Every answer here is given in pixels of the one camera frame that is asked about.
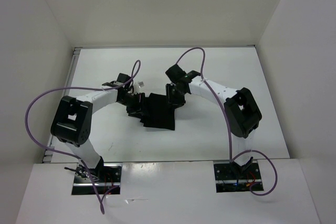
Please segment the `black skirt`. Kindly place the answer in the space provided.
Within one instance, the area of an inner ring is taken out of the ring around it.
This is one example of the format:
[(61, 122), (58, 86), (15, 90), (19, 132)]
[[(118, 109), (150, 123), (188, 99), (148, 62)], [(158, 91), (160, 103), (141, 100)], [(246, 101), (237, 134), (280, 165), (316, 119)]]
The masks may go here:
[(174, 109), (168, 104), (165, 95), (150, 93), (144, 102), (147, 115), (140, 119), (144, 127), (175, 130)]

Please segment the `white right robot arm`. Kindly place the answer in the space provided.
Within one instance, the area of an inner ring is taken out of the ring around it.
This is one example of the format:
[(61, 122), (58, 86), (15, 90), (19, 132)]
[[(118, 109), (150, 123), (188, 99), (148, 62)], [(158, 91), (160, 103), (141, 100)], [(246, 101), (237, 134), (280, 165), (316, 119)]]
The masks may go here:
[(253, 148), (255, 131), (262, 119), (251, 91), (223, 86), (195, 70), (187, 73), (177, 64), (165, 74), (171, 81), (166, 85), (169, 104), (179, 108), (185, 104), (185, 95), (191, 94), (219, 105), (228, 126), (230, 172), (235, 178), (243, 178), (253, 161), (246, 152)]

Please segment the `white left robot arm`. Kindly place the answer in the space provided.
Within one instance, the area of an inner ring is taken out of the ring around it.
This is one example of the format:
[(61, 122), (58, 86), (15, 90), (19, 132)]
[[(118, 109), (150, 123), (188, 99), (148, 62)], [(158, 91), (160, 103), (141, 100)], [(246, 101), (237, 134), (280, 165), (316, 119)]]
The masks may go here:
[(62, 97), (51, 125), (51, 134), (78, 157), (79, 167), (75, 172), (93, 182), (102, 180), (107, 170), (89, 140), (92, 116), (113, 103), (124, 105), (131, 117), (141, 119), (148, 114), (144, 108), (145, 94), (134, 87), (129, 75), (120, 73), (117, 80), (103, 83), (101, 90), (79, 97)]

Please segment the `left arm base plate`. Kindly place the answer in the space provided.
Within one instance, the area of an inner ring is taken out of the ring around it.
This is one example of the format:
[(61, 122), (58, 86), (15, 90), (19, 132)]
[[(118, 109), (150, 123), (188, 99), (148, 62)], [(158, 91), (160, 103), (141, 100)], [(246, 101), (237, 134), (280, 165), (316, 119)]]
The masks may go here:
[[(94, 195), (95, 191), (87, 171), (80, 165), (76, 167), (76, 171), (79, 174), (76, 172), (74, 175), (71, 194), (75, 196)], [(103, 173), (99, 178), (92, 175), (98, 194), (100, 196), (103, 196), (105, 193), (108, 195), (118, 195), (121, 189), (121, 174), (121, 163), (105, 163)]]

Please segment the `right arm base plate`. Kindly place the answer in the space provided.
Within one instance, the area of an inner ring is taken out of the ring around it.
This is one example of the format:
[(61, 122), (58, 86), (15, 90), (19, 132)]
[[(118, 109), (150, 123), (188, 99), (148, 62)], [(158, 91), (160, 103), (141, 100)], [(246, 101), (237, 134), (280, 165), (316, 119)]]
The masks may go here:
[(232, 171), (229, 162), (214, 163), (214, 176), (217, 193), (263, 191), (261, 173), (257, 162), (253, 162), (241, 175)]

